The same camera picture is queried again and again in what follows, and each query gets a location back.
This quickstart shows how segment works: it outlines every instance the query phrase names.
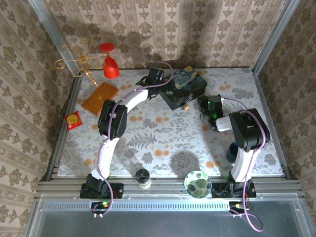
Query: table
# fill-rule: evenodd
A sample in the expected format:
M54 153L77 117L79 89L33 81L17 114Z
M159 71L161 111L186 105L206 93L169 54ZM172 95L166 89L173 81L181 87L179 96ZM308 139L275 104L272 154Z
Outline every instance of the table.
M221 94L242 101L248 108L256 108L267 123L262 104L249 68L197 69L207 81L206 95ZM109 83L119 89L118 100L132 89L148 70L121 70L115 80L104 77L103 71L92 76L101 84ZM95 86L83 78L75 111L79 111L83 125L68 131L58 176L86 176L96 166L102 142L98 133L99 117L81 107ZM231 131L215 133L200 120L197 100L189 102L186 111L170 110L160 96L137 105L128 114L127 129L120 138L111 163L110 175L134 176L139 168L149 170L153 177L185 177L192 170L202 170L209 176L226 176L232 169L225 157L234 141ZM233 101L224 101L225 114L242 109ZM253 168L253 176L282 176L283 172L271 140L262 150Z

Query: jar lid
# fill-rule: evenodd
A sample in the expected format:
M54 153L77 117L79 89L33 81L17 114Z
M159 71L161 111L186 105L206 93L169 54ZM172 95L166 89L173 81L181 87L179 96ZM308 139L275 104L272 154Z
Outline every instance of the jar lid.
M149 172L146 169L139 169L135 174L138 183L146 183L149 180Z

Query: patterned wallpaper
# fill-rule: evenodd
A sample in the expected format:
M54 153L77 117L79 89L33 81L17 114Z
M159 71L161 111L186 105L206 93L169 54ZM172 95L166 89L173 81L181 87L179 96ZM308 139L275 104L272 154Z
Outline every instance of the patterned wallpaper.
M316 223L316 1L301 0L259 73L293 176Z
M27 0L0 1L0 236L22 236L72 77Z
M94 52L113 42L120 68L250 67L286 0L43 0L63 37Z

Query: gold coin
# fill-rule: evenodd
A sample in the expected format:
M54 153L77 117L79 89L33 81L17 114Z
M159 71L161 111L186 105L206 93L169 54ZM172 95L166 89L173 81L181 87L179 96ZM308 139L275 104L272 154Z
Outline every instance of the gold coin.
M77 123L77 122L78 122L77 115L69 115L67 117L67 123L74 124L74 123Z

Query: gold wire sculpture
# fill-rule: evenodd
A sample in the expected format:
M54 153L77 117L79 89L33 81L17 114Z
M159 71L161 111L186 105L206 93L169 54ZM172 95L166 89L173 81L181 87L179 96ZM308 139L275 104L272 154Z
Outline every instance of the gold wire sculpture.
M102 53L101 55L94 56L94 57L88 57L88 54L89 54L90 49L92 47L92 42L93 41L90 38L85 38L85 39L81 40L81 44L83 44L83 45L90 44L89 48L88 48L88 52L86 54L82 54L82 53L78 52L75 47L71 47L69 44L65 44L65 45L61 46L59 48L60 53L66 53L67 50L70 52L70 50L71 50L72 52L75 53L75 55L77 56L78 59L75 59L75 60L59 59L55 62L54 66L56 69L63 69L66 66L66 62L78 62L78 65L72 70L73 75L75 74L75 71L78 70L78 73L75 75L76 77L81 78L84 75L87 75L89 77L89 79L91 80L91 83L98 88L99 87L98 83L91 76L91 74L92 74L91 69L92 70L103 69L104 64L103 64L102 68L96 68L96 67L92 66L91 64L89 64L88 61L90 59L95 59L98 57L105 56L105 55L107 55L107 53Z

